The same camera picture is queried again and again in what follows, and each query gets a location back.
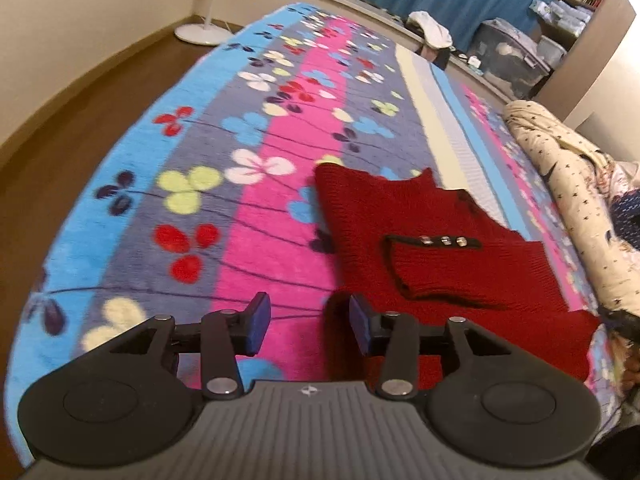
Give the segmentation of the dark red knit sweater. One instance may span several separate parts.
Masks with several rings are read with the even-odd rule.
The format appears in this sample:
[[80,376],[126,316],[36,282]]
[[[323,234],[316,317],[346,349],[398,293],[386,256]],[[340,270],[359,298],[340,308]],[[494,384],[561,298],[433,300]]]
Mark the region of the dark red knit sweater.
[[340,165],[314,170],[337,261],[338,287],[322,315],[332,379],[375,382],[349,323],[349,299],[428,325],[462,316],[584,382],[597,318],[567,307],[544,245],[524,240],[465,190],[444,190],[431,170],[391,181]]

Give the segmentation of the colourful floral fleece blanket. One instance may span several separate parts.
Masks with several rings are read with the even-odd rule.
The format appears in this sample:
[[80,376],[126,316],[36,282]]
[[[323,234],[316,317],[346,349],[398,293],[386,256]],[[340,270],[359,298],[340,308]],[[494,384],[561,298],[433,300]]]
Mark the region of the colourful floral fleece blanket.
[[180,323],[268,292],[245,378],[326,380],[320,316],[337,286],[314,189],[324,162],[404,180],[431,169],[544,244],[570,310],[597,299],[544,180],[498,106],[409,49],[305,3],[201,58],[105,156],[32,286],[9,359],[6,426],[37,379],[146,318]]

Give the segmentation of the cream star-print duvet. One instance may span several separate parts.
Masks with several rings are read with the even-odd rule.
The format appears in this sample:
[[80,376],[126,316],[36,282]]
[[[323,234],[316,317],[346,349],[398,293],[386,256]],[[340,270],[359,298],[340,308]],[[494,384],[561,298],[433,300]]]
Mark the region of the cream star-print duvet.
[[639,313],[639,251],[618,237],[614,198],[639,191],[639,165],[618,162],[534,101],[513,101],[502,113],[562,216],[602,307]]

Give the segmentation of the navy dotted fabric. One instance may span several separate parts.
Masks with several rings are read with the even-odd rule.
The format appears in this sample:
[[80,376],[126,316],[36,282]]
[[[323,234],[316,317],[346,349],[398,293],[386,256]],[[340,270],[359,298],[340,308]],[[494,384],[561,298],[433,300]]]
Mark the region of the navy dotted fabric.
[[618,237],[634,249],[640,249],[640,195],[629,191],[614,198],[610,207],[611,218]]

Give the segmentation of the clear plastic storage box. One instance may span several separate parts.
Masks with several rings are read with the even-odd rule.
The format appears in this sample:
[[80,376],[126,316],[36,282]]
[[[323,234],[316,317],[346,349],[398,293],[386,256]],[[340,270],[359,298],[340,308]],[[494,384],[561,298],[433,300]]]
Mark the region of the clear plastic storage box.
[[483,76],[513,99],[530,99],[552,69],[538,55],[536,42],[502,18],[480,23],[466,51]]

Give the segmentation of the white standing fan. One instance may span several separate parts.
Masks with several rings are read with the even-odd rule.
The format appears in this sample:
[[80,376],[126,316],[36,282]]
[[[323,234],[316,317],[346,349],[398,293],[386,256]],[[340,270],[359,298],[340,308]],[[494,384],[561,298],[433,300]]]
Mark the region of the white standing fan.
[[178,26],[174,30],[175,37],[185,44],[201,47],[218,47],[233,37],[228,24],[216,25],[213,22],[216,0],[208,0],[207,12],[201,23],[190,23]]

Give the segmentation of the white crumpled cloth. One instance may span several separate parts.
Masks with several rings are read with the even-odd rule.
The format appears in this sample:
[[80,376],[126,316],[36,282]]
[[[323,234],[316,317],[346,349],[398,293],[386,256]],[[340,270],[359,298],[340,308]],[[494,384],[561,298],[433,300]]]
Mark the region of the white crumpled cloth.
[[426,11],[411,12],[407,18],[407,26],[420,28],[425,44],[433,50],[449,49],[454,44],[449,29],[439,24]]

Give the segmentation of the wooden shelf unit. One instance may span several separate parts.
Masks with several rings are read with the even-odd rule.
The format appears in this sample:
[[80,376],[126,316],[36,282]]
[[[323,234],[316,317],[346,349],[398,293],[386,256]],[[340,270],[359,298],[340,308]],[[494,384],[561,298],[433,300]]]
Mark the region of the wooden shelf unit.
[[541,22],[540,31],[566,50],[566,55],[536,95],[536,100],[563,120],[578,111],[594,89],[614,54],[638,18],[632,0],[555,0],[587,10],[591,18],[584,30],[572,34],[558,25]]

